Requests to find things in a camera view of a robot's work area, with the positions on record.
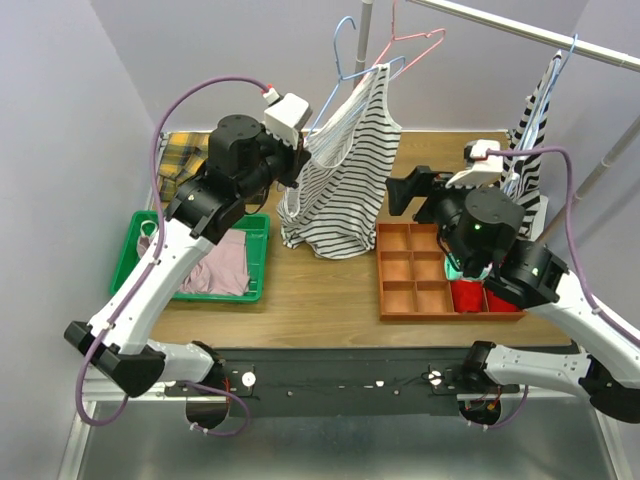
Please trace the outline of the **white black striped tank top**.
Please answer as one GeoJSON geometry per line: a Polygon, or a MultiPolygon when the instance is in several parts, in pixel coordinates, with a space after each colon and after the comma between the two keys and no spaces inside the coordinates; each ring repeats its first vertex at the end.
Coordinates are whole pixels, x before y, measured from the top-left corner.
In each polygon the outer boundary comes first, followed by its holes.
{"type": "Polygon", "coordinates": [[[283,244],[342,260],[371,251],[402,128],[388,109],[391,65],[373,67],[348,99],[305,140],[311,159],[276,212],[283,244]]]}

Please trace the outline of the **blue wire hanger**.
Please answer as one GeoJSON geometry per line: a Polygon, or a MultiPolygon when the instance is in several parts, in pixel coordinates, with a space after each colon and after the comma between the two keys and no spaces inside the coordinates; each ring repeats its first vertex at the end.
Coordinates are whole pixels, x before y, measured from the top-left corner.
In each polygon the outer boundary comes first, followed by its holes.
{"type": "Polygon", "coordinates": [[[336,69],[335,86],[333,87],[331,93],[327,96],[326,101],[317,114],[317,117],[313,121],[311,127],[308,129],[304,143],[305,148],[312,153],[312,157],[314,159],[319,159],[319,155],[322,149],[325,147],[325,144],[329,141],[332,141],[337,135],[337,130],[332,125],[332,121],[337,116],[337,113],[335,113],[334,116],[330,120],[328,120],[322,127],[319,127],[318,123],[322,119],[328,107],[331,105],[331,102],[334,100],[337,92],[340,89],[340,86],[343,83],[354,81],[354,88],[356,88],[368,76],[375,76],[383,66],[391,68],[394,64],[397,64],[399,66],[397,71],[393,75],[389,75],[389,79],[393,80],[407,68],[406,58],[404,56],[393,58],[388,63],[382,63],[381,59],[385,56],[385,51],[383,51],[379,58],[373,62],[370,68],[366,67],[365,57],[371,23],[371,11],[367,10],[368,6],[370,5],[364,5],[365,9],[362,13],[360,26],[357,26],[352,16],[345,16],[338,22],[335,27],[332,37],[332,52],[336,69]],[[346,74],[344,69],[342,68],[338,48],[338,38],[345,25],[350,25],[354,31],[358,31],[358,46],[356,50],[355,71],[350,74],[346,74]]]}

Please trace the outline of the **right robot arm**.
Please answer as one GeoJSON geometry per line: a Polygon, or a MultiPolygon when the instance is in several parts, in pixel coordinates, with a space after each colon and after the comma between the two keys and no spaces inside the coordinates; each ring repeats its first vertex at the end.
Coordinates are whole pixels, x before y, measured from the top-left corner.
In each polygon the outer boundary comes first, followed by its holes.
{"type": "Polygon", "coordinates": [[[518,239],[522,206],[495,187],[450,187],[452,177],[418,166],[405,178],[387,179],[390,214],[398,216],[422,198],[415,221],[435,226],[439,248],[464,275],[488,268],[486,290],[548,319],[584,349],[561,355],[476,341],[454,383],[478,393],[510,385],[563,392],[588,399],[613,419],[638,423],[637,332],[602,303],[589,301],[577,273],[546,246],[518,239]]]}

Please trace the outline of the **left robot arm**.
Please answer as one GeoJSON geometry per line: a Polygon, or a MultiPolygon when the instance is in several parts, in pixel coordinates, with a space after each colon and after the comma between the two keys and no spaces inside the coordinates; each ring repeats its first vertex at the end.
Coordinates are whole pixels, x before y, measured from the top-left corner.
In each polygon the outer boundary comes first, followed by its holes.
{"type": "Polygon", "coordinates": [[[154,342],[151,330],[184,279],[245,214],[247,201],[278,181],[294,186],[310,155],[301,130],[308,113],[234,114],[209,137],[209,157],[159,216],[151,246],[112,299],[65,339],[128,397],[160,381],[187,381],[201,395],[222,380],[202,343],[154,342]]]}

